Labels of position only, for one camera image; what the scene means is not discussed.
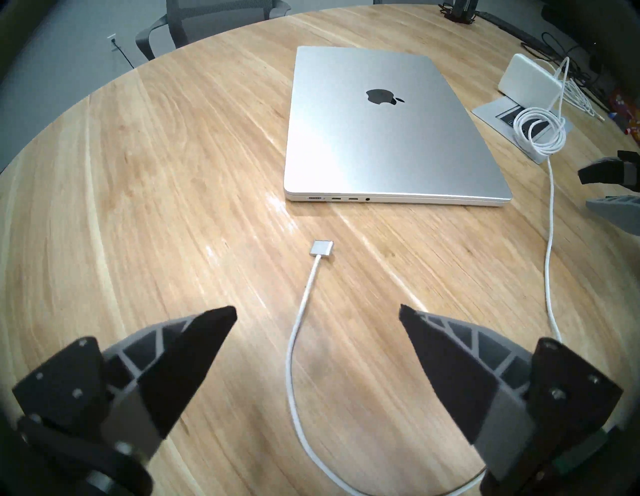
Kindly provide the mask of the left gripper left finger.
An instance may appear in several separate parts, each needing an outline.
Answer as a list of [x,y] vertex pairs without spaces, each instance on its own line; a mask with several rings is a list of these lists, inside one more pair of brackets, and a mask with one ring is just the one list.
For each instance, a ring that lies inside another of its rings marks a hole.
[[87,442],[125,442],[151,459],[205,380],[237,321],[234,306],[161,322],[102,351],[84,336],[13,387],[26,417]]

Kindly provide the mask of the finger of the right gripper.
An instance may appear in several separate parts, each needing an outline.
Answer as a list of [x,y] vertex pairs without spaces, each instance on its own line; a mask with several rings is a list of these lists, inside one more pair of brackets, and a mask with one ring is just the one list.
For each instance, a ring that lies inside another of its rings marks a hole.
[[639,191],[639,153],[617,151],[616,157],[603,157],[580,169],[582,184],[616,184],[631,191]]
[[607,196],[586,200],[585,206],[591,212],[612,223],[628,234],[639,236],[640,217],[638,196]]

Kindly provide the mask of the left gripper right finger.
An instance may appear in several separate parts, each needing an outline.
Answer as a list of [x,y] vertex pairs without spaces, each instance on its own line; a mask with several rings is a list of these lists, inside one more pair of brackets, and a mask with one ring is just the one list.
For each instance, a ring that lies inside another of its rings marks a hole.
[[485,480],[544,480],[613,413],[623,389],[552,337],[530,352],[487,327],[402,304],[399,321]]

